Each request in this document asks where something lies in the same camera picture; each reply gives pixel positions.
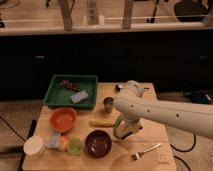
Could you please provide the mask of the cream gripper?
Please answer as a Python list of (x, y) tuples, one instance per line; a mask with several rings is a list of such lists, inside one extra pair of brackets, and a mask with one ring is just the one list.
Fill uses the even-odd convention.
[(125, 123), (124, 121), (121, 122), (118, 131), (119, 134), (122, 135), (124, 133), (124, 131), (126, 132), (127, 130), (132, 131), (134, 134), (136, 133), (136, 131), (139, 129), (139, 127), (141, 127), (140, 123), (135, 123), (133, 125), (128, 125), (127, 123)]

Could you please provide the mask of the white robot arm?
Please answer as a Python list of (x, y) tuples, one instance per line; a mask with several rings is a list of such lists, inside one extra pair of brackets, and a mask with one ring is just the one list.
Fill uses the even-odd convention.
[(133, 80), (114, 97), (113, 105), (132, 133), (139, 131), (140, 119), (145, 118), (213, 139), (213, 105), (146, 99), (143, 87)]

